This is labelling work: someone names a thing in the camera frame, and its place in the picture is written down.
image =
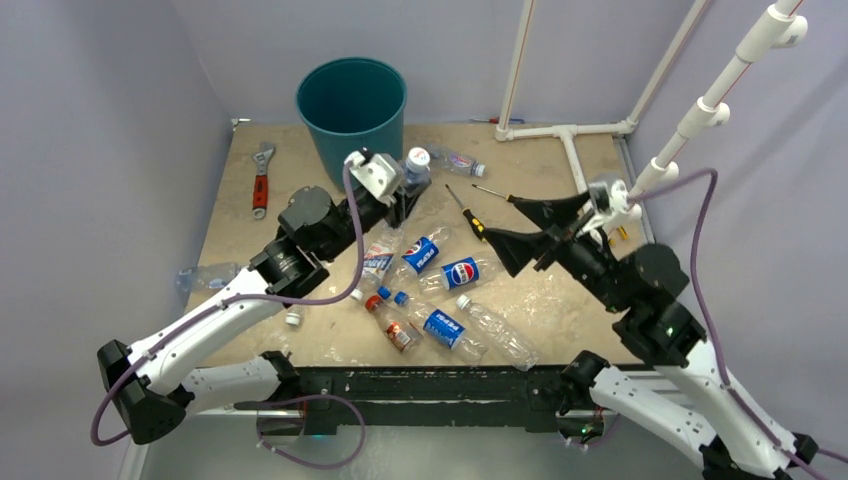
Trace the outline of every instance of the floor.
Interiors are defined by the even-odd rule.
[[[527,198],[561,198],[574,195],[576,188],[562,144],[553,138],[500,143],[491,125],[408,125],[404,148],[438,143],[470,154],[487,165],[486,176],[477,183]],[[269,208],[264,220],[251,215],[251,192],[255,165],[250,155],[260,142],[277,145],[269,166]],[[586,178],[600,173],[620,173],[620,160],[609,135],[580,136],[577,151]],[[433,185],[424,193],[406,227],[406,243],[437,225],[449,225],[453,240],[442,249],[439,264],[486,251],[471,233],[444,184],[451,187],[490,227],[532,231],[532,224],[506,202],[471,187],[471,180],[434,171]],[[343,198],[324,173],[305,127],[240,125],[235,132],[224,175],[200,257],[201,265],[235,261],[246,263],[274,238],[277,213],[299,188],[318,185],[336,199]],[[621,256],[642,243],[638,225],[628,228],[630,239],[617,241],[614,251]],[[355,264],[350,248],[330,266],[331,276],[312,298],[343,290]],[[525,269],[515,279],[502,274],[469,294],[475,301],[506,316],[516,329],[529,337],[541,352],[542,363],[568,363],[581,350],[592,350],[615,363],[634,357],[619,343],[611,324],[617,319],[558,266],[536,273]],[[194,294],[189,307],[208,295]],[[458,313],[452,300],[438,304],[449,315]],[[285,314],[265,320],[209,357],[205,365],[218,366],[246,361],[266,350],[292,352],[295,365],[450,365],[460,362],[450,352],[428,339],[412,357],[401,356],[376,328],[370,315],[352,300],[306,310],[301,327],[284,322]],[[462,315],[455,315],[462,322]],[[484,364],[504,364],[492,350]]]

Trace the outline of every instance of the blue bottle cap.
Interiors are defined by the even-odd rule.
[[[397,295],[395,295],[395,303],[398,305],[403,306],[407,300],[409,300],[409,295],[404,292],[398,292]]]

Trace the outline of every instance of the white bottle cap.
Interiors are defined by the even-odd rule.
[[[296,327],[300,325],[301,320],[303,320],[303,316],[298,312],[289,312],[286,314],[286,323],[289,325],[294,325]]]
[[[468,298],[468,295],[460,295],[459,298],[456,299],[456,306],[459,307],[460,310],[465,310],[465,307],[471,303],[471,299]]]
[[[414,172],[424,172],[430,166],[430,154],[421,147],[412,147],[406,156],[406,164]]]

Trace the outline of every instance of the white wall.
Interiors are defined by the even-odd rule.
[[[497,116],[521,0],[173,0],[232,116],[299,123],[318,65],[369,56],[409,87],[407,123]],[[538,0],[514,115],[624,119],[692,1]]]
[[[630,139],[637,167],[659,152],[769,3],[713,4]],[[730,122],[690,141],[677,160],[683,172],[719,171],[699,271],[730,365],[778,420],[845,452],[848,4],[805,2],[799,13],[807,39],[753,65],[725,100]],[[657,238],[684,259],[705,188],[648,205]]]
[[[95,353],[181,310],[228,118],[166,0],[0,3],[0,112],[0,476],[115,478]]]

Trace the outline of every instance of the screwdriver handle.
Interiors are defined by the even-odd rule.
[[[483,226],[483,222],[481,222],[479,218],[475,217],[468,208],[462,210],[462,216],[468,220],[468,224],[471,225],[471,230],[474,232],[474,236],[476,236],[481,242],[485,242],[486,238],[483,236],[483,230],[485,230],[486,227]]]

